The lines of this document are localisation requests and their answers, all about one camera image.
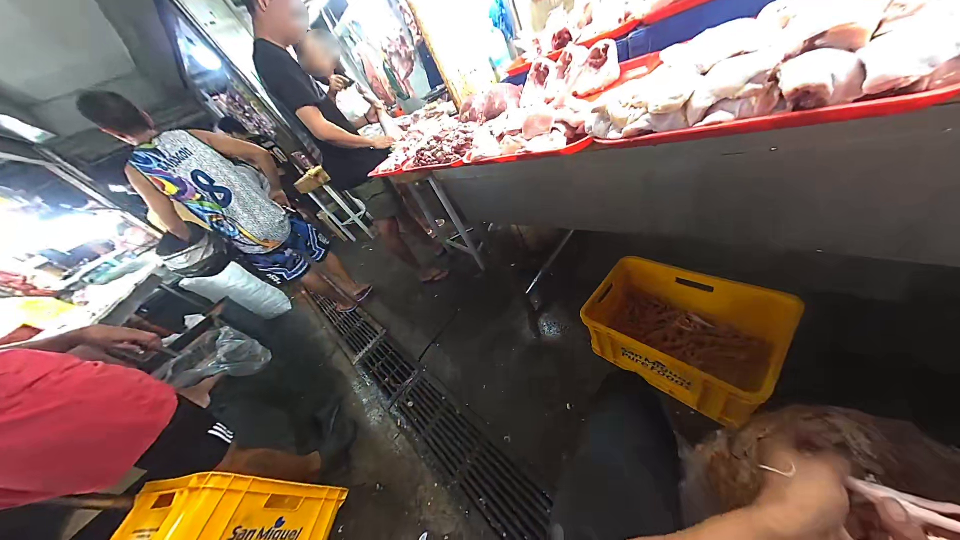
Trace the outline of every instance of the black shorts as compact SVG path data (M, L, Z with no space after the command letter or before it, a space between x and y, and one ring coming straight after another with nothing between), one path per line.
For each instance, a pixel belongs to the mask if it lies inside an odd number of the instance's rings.
M177 396L177 412L170 424L136 462L147 478L178 479L217 468L233 443L233 431L206 409Z

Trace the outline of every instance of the hand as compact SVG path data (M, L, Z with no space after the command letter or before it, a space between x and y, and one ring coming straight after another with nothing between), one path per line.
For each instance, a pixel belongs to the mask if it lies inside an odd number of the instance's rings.
M103 351L120 349L133 353L158 351L163 342L160 336L148 331L97 325L69 333L74 346L87 345Z
M850 463L835 454L807 455L776 448L767 453L766 465L777 473L766 480L753 512L771 538L786 540L847 538L844 525L850 513L850 496L844 480Z
M350 79L343 75L330 75L330 93L339 93L350 86Z
M373 141L373 148L377 150L389 150L396 142L391 136L375 136L371 141Z
M270 192L270 200L281 205L282 207L290 208L290 199L287 198L287 194L283 192L282 189L275 189Z

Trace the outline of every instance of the drain grate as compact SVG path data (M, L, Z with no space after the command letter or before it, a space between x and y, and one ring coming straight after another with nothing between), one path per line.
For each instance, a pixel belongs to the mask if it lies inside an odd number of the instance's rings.
M444 387L407 359L359 309L337 313L314 297L354 354L357 370L383 393L387 409L406 428L420 456L458 488L502 538L546 538L553 502L447 398Z

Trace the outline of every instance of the wooden chopping block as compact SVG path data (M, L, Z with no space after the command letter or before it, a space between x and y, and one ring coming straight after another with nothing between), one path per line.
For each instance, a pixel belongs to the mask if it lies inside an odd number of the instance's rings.
M294 184L294 187L297 189L297 191L306 195L311 191L320 189L328 182L330 182L330 175L326 174L324 168L314 167L305 175L303 175L303 178L297 180L297 183Z

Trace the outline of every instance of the meat vendor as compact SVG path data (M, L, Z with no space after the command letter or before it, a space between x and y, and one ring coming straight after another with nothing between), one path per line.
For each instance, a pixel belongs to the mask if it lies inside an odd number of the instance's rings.
M309 15L302 0L245 0L245 5L253 18L256 35L253 62L257 74L287 122L313 136L324 155L324 170L330 175L331 186L349 191L363 201L387 250L414 269L421 282L445 279L449 275L447 271L417 260L400 236L401 224L434 254L442 253L443 246L417 224L388 179L369 177L390 156L389 149L396 141L385 135L361 136L311 77L330 78L334 89L342 90L350 84L335 73L339 52L330 46L329 38L319 34L307 36ZM287 52L288 47L295 45L300 46L300 55L311 68L310 74ZM381 103L372 98L371 102L378 118L387 115Z

